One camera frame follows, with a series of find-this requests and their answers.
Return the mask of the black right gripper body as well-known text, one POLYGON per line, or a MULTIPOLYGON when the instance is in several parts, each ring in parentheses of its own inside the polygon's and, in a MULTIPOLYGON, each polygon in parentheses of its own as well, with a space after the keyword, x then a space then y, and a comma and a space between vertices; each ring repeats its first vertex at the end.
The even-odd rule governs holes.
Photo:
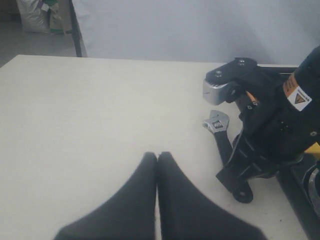
POLYGON ((292 74, 283 81, 265 74, 243 74, 234 81, 257 103, 247 104, 239 118, 233 160, 265 164, 258 178, 269 178, 298 163, 310 147, 310 75, 292 74))

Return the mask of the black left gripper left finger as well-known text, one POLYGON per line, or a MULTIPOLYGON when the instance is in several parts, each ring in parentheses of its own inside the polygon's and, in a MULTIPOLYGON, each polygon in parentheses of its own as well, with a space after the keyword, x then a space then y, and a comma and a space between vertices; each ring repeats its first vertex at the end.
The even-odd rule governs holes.
POLYGON ((146 152, 127 182, 105 203, 59 230, 57 240, 154 240, 157 157, 146 152))

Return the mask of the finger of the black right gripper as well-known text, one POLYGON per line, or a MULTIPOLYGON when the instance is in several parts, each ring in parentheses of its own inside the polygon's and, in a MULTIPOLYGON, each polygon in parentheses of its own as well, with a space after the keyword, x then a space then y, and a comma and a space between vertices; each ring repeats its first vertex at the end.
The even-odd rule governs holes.
POLYGON ((265 164, 260 161, 222 159, 221 162, 222 169, 216 174, 216 178, 230 193, 235 192, 249 180, 261 177, 265 173, 265 164))

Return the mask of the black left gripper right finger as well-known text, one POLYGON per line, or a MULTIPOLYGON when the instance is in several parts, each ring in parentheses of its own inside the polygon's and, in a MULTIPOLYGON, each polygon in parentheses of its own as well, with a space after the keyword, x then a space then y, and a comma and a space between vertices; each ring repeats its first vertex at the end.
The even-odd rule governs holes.
POLYGON ((264 240, 253 226, 216 205, 187 178, 170 152, 157 162, 161 236, 164 240, 264 240))

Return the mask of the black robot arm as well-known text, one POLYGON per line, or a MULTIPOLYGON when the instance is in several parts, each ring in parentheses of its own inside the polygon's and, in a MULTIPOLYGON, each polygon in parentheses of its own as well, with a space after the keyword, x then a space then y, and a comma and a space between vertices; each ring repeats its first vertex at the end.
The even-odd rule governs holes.
MULTIPOLYGON (((212 133, 222 162, 216 178, 240 203, 253 200, 249 180, 292 182, 304 206, 320 215, 320 162, 307 153, 320 141, 320 49, 298 67, 262 67, 237 57, 209 71, 203 98, 236 103, 240 133, 229 141, 229 117, 212 110, 203 126, 212 133)), ((172 154, 146 152, 128 181, 104 204, 63 227, 58 240, 153 240, 159 207, 164 240, 263 240, 263 232, 202 194, 172 154)))

